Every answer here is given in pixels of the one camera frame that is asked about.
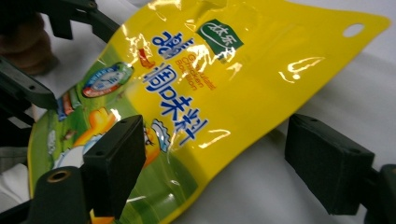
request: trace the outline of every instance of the seasoning package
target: seasoning package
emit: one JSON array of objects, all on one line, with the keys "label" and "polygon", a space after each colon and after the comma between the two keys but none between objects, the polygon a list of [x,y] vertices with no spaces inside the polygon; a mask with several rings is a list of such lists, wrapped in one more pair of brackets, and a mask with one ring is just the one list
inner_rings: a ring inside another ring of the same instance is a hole
[{"label": "seasoning package", "polygon": [[32,192],[41,175],[80,166],[118,120],[141,114],[147,160],[115,222],[170,222],[388,26],[286,1],[152,1],[35,124]]}]

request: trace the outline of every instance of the hang hole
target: hang hole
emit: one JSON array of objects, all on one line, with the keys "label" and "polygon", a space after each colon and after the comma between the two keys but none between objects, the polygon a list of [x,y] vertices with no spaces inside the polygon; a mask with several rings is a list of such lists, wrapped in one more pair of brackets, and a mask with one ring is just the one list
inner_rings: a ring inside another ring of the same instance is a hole
[{"label": "hang hole", "polygon": [[355,35],[360,34],[361,31],[363,31],[363,28],[364,25],[361,23],[352,24],[344,30],[343,35],[344,37],[353,37]]}]

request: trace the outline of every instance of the green logo label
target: green logo label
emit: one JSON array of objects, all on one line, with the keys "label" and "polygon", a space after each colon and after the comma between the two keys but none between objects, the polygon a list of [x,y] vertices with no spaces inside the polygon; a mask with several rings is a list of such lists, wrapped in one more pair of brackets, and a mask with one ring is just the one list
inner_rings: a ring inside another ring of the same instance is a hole
[{"label": "green logo label", "polygon": [[227,57],[227,55],[234,55],[235,51],[244,45],[233,28],[218,20],[204,23],[197,33],[212,48],[213,52],[219,56],[220,60]]}]

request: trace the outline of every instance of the brown object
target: brown object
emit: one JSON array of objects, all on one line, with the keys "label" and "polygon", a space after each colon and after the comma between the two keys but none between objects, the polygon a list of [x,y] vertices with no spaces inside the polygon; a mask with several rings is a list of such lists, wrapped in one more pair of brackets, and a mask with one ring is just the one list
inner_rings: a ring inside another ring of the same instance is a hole
[{"label": "brown object", "polygon": [[0,55],[28,75],[47,72],[57,62],[44,21],[36,13],[6,35],[0,35]]}]

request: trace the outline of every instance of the yellow plastic pouch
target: yellow plastic pouch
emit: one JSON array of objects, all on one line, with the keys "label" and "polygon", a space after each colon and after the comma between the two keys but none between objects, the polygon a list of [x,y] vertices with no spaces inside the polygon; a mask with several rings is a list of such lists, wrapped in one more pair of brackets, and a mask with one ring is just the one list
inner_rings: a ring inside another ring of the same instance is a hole
[{"label": "yellow plastic pouch", "polygon": [[141,114],[147,160],[120,222],[169,222],[388,26],[286,1],[153,1],[35,124],[32,190],[48,170],[80,166],[117,120]]}]

